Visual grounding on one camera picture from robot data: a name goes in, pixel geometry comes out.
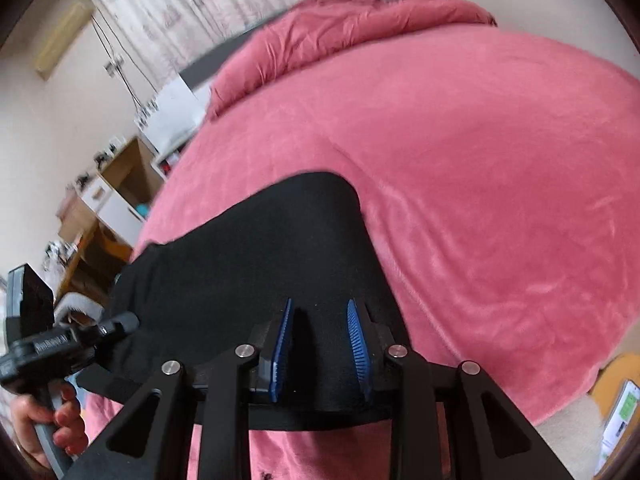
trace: handle grip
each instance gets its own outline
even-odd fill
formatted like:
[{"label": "handle grip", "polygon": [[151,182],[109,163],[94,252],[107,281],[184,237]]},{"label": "handle grip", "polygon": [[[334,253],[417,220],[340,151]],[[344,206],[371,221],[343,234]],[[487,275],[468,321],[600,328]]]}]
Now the handle grip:
[{"label": "handle grip", "polygon": [[[34,395],[38,402],[46,408],[55,411],[62,406],[62,397],[60,396],[60,388],[57,384],[51,383],[48,387],[40,388]],[[64,449],[59,448],[53,443],[53,434],[59,429],[56,424],[36,424],[36,434],[42,445],[44,454],[49,460],[51,469],[60,480],[69,468],[73,465],[73,459],[66,454]]]}]

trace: black fabric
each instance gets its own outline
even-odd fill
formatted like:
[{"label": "black fabric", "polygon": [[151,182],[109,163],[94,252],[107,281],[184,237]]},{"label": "black fabric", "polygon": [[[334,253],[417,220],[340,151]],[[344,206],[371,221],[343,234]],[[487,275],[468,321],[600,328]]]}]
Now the black fabric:
[{"label": "black fabric", "polygon": [[[409,343],[353,187],[332,173],[300,174],[174,242],[146,248],[122,273],[108,306],[111,315],[134,312],[140,329],[98,360],[135,383],[170,359],[203,364],[246,342],[256,324],[271,320],[292,298],[283,407],[252,408],[251,427],[359,424],[388,414],[360,412],[346,325],[353,297],[364,299],[396,342]],[[109,390],[104,384],[90,389]],[[117,397],[113,389],[108,396]],[[334,415],[322,422],[323,412]]]}]

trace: pink blanket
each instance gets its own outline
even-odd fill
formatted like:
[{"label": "pink blanket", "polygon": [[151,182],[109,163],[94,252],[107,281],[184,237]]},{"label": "pink blanket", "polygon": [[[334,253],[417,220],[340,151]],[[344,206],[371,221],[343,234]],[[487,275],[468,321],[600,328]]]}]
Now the pink blanket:
[{"label": "pink blanket", "polygon": [[[394,19],[377,0],[315,0],[256,34],[216,79],[138,251],[281,178],[335,171],[358,191],[414,348],[479,362],[541,422],[589,389],[640,312],[640,82],[478,25],[493,20],[468,2],[396,5]],[[414,20],[432,28],[337,54]],[[95,433],[115,408],[91,403]],[[387,472],[387,424],[251,444],[254,478]]]}]

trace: silver screw head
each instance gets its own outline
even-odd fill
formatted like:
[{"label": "silver screw head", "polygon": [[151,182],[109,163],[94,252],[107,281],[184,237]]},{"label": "silver screw head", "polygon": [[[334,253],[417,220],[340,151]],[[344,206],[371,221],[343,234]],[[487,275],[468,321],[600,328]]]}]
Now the silver screw head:
[{"label": "silver screw head", "polygon": [[394,357],[396,359],[399,359],[401,357],[405,357],[409,351],[406,349],[406,347],[402,346],[402,345],[391,345],[389,347],[389,355],[391,357]]},{"label": "silver screw head", "polygon": [[465,361],[462,363],[462,371],[469,375],[478,375],[480,373],[480,365],[473,361]]},{"label": "silver screw head", "polygon": [[165,375],[173,375],[180,371],[180,363],[178,361],[167,361],[162,365],[162,373]]},{"label": "silver screw head", "polygon": [[238,357],[251,357],[255,352],[255,348],[251,345],[240,345],[236,347],[236,355]]}]

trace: hand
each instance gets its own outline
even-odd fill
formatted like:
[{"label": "hand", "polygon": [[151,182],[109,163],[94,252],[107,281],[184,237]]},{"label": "hand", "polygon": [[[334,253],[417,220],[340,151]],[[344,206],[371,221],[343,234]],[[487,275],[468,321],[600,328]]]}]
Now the hand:
[{"label": "hand", "polygon": [[81,454],[89,444],[84,433],[84,421],[80,418],[80,402],[76,399],[76,390],[69,383],[63,383],[60,394],[64,404],[52,412],[38,403],[30,395],[16,397],[11,403],[11,415],[15,436],[22,448],[40,465],[50,468],[34,424],[55,422],[60,429],[53,434],[53,443],[69,455]]}]

